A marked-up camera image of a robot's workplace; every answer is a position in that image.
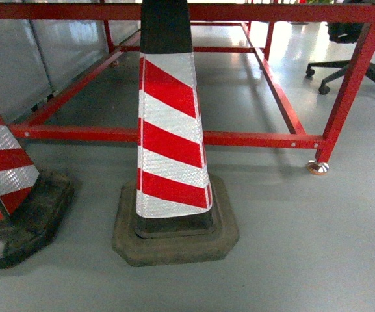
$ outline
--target metal foot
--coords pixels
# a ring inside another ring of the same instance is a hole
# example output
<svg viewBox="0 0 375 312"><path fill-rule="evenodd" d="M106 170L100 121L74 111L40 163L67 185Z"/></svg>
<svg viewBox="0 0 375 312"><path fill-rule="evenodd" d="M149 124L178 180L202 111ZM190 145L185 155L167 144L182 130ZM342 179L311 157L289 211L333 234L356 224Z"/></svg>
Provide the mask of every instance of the metal foot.
<svg viewBox="0 0 375 312"><path fill-rule="evenodd" d="M329 165L326 162L309 161L306 167L311 174L316 176L323 176L329 171Z"/></svg>

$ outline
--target cone base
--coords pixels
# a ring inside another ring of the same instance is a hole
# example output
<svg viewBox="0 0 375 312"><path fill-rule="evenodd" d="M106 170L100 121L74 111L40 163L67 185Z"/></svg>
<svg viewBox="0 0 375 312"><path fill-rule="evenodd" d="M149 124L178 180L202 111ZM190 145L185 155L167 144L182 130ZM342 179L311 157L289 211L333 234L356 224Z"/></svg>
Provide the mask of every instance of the cone base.
<svg viewBox="0 0 375 312"><path fill-rule="evenodd" d="M42 171L30 194L0 223L0 268L22 262L51 242L73 196L64 175Z"/></svg>
<svg viewBox="0 0 375 312"><path fill-rule="evenodd" d="M239 240L239 231L223 181L210 175L214 230L203 235L143 239L135 233L136 183L121 189L112 247L132 267L173 265L223 259Z"/></svg>

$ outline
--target chair caster wheel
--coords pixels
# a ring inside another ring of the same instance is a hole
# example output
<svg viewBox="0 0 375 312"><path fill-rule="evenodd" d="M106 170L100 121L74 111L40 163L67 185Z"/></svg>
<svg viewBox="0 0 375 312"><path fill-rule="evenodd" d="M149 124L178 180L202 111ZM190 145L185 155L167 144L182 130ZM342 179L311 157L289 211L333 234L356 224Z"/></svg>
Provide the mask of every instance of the chair caster wheel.
<svg viewBox="0 0 375 312"><path fill-rule="evenodd" d="M308 68L306 71L305 71L305 74L307 77L312 77L314 74L315 74L315 70L314 69L311 69L311 68Z"/></svg>
<svg viewBox="0 0 375 312"><path fill-rule="evenodd" d="M318 88L318 93L324 95L330 92L330 88L326 86L325 84L320 85L320 88Z"/></svg>

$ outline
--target chair base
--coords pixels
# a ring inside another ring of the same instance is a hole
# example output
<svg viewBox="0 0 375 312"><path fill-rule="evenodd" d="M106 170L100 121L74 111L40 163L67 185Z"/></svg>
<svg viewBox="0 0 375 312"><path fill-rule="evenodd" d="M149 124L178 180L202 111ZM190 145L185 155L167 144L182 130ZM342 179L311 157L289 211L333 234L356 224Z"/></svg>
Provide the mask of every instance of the chair base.
<svg viewBox="0 0 375 312"><path fill-rule="evenodd" d="M349 60L339 60L335 62L316 62L316 63L309 63L307 65L307 69L305 74L307 77L312 77L315 74L315 70L312 67L323 67L323 68L340 68L338 71L332 73L331 75L327 76L322 80L320 87L318 88L318 92L320 94L327 94L330 91L330 88L326 85L330 81L336 80L343 75L345 75L348 67L349 67ZM366 72L366 76L375 82L375 64L370 63L369 68Z"/></svg>

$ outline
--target red steel bar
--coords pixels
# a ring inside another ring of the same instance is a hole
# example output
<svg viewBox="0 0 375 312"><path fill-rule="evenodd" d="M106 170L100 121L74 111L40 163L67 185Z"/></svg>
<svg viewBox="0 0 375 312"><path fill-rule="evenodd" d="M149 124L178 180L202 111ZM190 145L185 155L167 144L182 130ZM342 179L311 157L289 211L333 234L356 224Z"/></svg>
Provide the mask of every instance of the red steel bar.
<svg viewBox="0 0 375 312"><path fill-rule="evenodd" d="M140 33L132 35L129 40L126 40L126 44L133 44L140 38ZM46 105L31 115L25 124L38 125L44 123L49 119L55 112L57 112L69 99L71 99L76 93L81 91L90 81L95 79L106 67L108 67L114 60L123 54L122 51L117 49L110 55L101 58L95 64L91 65L86 71L82 78L72 83L69 87L64 89L59 95L49 100Z"/></svg>
<svg viewBox="0 0 375 312"><path fill-rule="evenodd" d="M122 52L139 52L137 45L123 46L116 45L115 48ZM194 52L215 52L215 53L254 53L252 47L193 47Z"/></svg>
<svg viewBox="0 0 375 312"><path fill-rule="evenodd" d="M329 21L370 23L375 5L189 4L193 21ZM140 20L132 3L0 3L0 20Z"/></svg>
<svg viewBox="0 0 375 312"><path fill-rule="evenodd" d="M25 124L10 125L10 130L17 138L40 140L79 140L107 142L136 142L137 130L111 127L74 127L57 125Z"/></svg>
<svg viewBox="0 0 375 312"><path fill-rule="evenodd" d="M320 163L329 161L374 52L375 22L365 24L361 36L357 40L349 68L344 76L343 83L324 130L323 135L326 139L326 145L324 148L318 149L316 153L316 160Z"/></svg>
<svg viewBox="0 0 375 312"><path fill-rule="evenodd" d="M105 3L105 0L99 0L99 3ZM107 38L108 51L112 53L114 51L114 40L112 40L112 35L110 34L109 21L103 21L103 26L105 28L105 36Z"/></svg>
<svg viewBox="0 0 375 312"><path fill-rule="evenodd" d="M268 23L268 32L266 34L264 57L266 60L270 60L272 37L274 35L275 22Z"/></svg>
<svg viewBox="0 0 375 312"><path fill-rule="evenodd" d="M262 54L260 49L255 49L255 56L257 57L258 63L264 73L268 85L270 86L272 95L276 99L279 111L283 115L284 121L287 124L290 133L304 135L305 130L302 123L298 119L298 116L293 109L289 99L285 95L282 87L276 81L270 65L268 64L268 61L264 59L264 55Z"/></svg>
<svg viewBox="0 0 375 312"><path fill-rule="evenodd" d="M220 23L217 21L192 21L191 26L240 26L240 23Z"/></svg>
<svg viewBox="0 0 375 312"><path fill-rule="evenodd" d="M81 140L106 142L136 142L137 129L111 127L75 127L58 125L10 125L18 138ZM315 149L322 147L321 135L289 135L286 133L237 133L204 131L205 144L223 146L253 146L274 148Z"/></svg>

